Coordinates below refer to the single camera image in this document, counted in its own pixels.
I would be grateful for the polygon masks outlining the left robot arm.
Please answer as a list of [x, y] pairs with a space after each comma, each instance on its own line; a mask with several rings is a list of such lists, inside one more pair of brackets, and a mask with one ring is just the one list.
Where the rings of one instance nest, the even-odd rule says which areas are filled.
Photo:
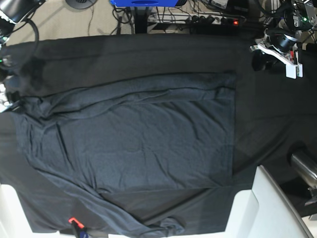
[[317, 25], [317, 15], [312, 0], [282, 0], [280, 6], [267, 11], [256, 0], [256, 6], [264, 16], [278, 19], [274, 28], [265, 28], [264, 36], [250, 46], [254, 71], [267, 70], [277, 62], [285, 65], [286, 77], [303, 77], [298, 43], [303, 32], [312, 31]]

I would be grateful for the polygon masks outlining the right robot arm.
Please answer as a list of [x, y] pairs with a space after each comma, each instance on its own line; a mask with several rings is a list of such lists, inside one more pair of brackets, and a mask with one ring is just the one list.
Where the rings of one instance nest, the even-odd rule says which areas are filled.
[[18, 93], [9, 93], [6, 90], [4, 81], [14, 70], [25, 65], [34, 55], [39, 44], [39, 30], [32, 17], [36, 10], [45, 3], [44, 0], [2, 0], [0, 2], [0, 49], [4, 50], [10, 36], [21, 29], [15, 29], [19, 23], [29, 24], [34, 32], [35, 41], [32, 49], [22, 59], [16, 62], [11, 56], [0, 58], [0, 112], [13, 109], [18, 101]]

